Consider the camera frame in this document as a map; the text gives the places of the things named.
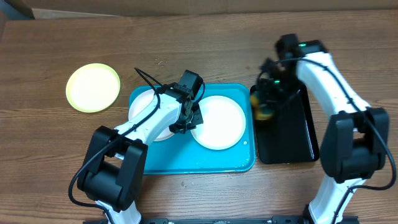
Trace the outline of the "white plate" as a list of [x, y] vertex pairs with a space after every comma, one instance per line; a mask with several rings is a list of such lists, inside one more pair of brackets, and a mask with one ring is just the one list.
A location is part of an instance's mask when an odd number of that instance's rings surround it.
[[[146, 90], [143, 93], [140, 93], [137, 97], [134, 98], [132, 103], [130, 104], [129, 111], [128, 111], [128, 120], [130, 121], [135, 116], [137, 116], [143, 109], [145, 109], [154, 99], [154, 91], [152, 89]], [[170, 132], [168, 128], [164, 129], [155, 141], [163, 141], [174, 134]]]
[[246, 116], [237, 102], [226, 96], [208, 96], [199, 102], [199, 107], [203, 123], [191, 133], [203, 147], [224, 150], [243, 137]]

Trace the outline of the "green yellow sponge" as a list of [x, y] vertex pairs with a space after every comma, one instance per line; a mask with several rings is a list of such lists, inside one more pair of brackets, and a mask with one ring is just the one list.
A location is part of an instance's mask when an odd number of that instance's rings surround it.
[[266, 106], [263, 107], [260, 105], [260, 99], [257, 92], [251, 94], [250, 102], [252, 106], [252, 112], [254, 113], [253, 117], [255, 120], [265, 121], [273, 117], [274, 110]]

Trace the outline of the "yellow plate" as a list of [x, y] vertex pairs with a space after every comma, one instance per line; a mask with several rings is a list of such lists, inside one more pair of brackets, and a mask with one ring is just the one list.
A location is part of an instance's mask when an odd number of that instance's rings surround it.
[[65, 94], [74, 109], [96, 113], [110, 107], [120, 89], [120, 77], [113, 68], [103, 63], [90, 63], [72, 73]]

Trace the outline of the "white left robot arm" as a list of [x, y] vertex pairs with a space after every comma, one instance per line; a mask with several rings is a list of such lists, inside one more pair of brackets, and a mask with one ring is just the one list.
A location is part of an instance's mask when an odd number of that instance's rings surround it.
[[100, 126], [93, 133], [68, 187], [72, 203], [103, 211], [103, 223], [142, 223], [135, 201], [149, 145], [166, 129], [184, 134], [203, 123], [198, 103], [205, 82], [197, 73], [186, 70], [179, 82], [153, 90], [152, 102], [132, 120], [114, 129]]

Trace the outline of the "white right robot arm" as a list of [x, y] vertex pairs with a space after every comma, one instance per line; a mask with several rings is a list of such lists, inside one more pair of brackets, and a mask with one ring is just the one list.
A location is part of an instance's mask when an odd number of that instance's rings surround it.
[[394, 158], [389, 116], [348, 84], [319, 40], [286, 34], [275, 43], [250, 90], [261, 162], [320, 161], [324, 178], [299, 223], [357, 223], [343, 213], [354, 193]]

